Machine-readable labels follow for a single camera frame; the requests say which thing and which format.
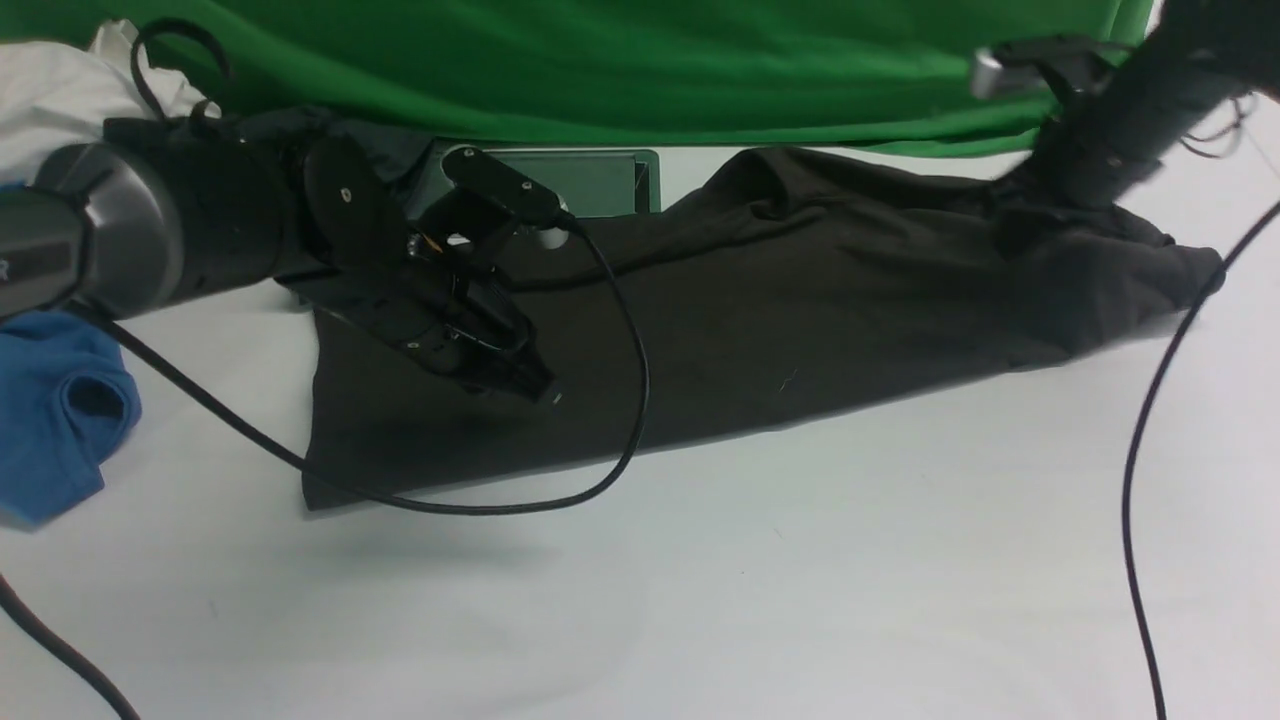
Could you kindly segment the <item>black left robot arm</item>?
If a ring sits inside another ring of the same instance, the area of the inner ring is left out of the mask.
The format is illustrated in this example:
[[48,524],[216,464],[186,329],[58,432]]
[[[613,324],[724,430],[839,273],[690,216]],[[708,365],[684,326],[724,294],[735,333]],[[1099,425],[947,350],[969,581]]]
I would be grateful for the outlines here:
[[497,258],[561,200],[474,146],[440,169],[445,192],[411,219],[348,136],[113,119],[3,195],[3,315],[124,320],[275,281],[470,392],[541,402],[556,378]]

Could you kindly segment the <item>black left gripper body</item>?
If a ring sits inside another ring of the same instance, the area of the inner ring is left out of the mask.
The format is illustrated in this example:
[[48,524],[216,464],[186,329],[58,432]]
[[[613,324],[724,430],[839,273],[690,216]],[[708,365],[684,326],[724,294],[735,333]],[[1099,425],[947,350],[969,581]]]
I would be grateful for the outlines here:
[[312,138],[296,169],[300,236],[314,264],[291,277],[291,291],[312,309],[413,364],[420,334],[500,346],[531,336],[530,322],[502,291],[410,222],[353,140]]

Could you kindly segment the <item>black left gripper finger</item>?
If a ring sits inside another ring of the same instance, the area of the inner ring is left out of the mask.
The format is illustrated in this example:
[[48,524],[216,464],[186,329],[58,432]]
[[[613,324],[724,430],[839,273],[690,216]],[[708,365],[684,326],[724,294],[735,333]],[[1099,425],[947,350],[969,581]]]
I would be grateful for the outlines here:
[[513,395],[512,366],[520,345],[477,342],[462,334],[420,334],[415,364],[425,372],[480,395]]
[[484,395],[508,395],[530,404],[556,401],[556,374],[529,336],[516,348],[476,343],[480,368],[470,386]]

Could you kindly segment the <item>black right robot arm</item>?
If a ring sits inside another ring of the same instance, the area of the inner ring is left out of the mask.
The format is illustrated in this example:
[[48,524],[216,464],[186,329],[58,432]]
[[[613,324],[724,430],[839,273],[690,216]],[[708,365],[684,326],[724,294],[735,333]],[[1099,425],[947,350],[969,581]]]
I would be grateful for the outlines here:
[[1107,208],[1220,104],[1276,95],[1277,44],[1276,1],[1166,1],[1107,85],[1042,132],[1011,177],[1053,205]]

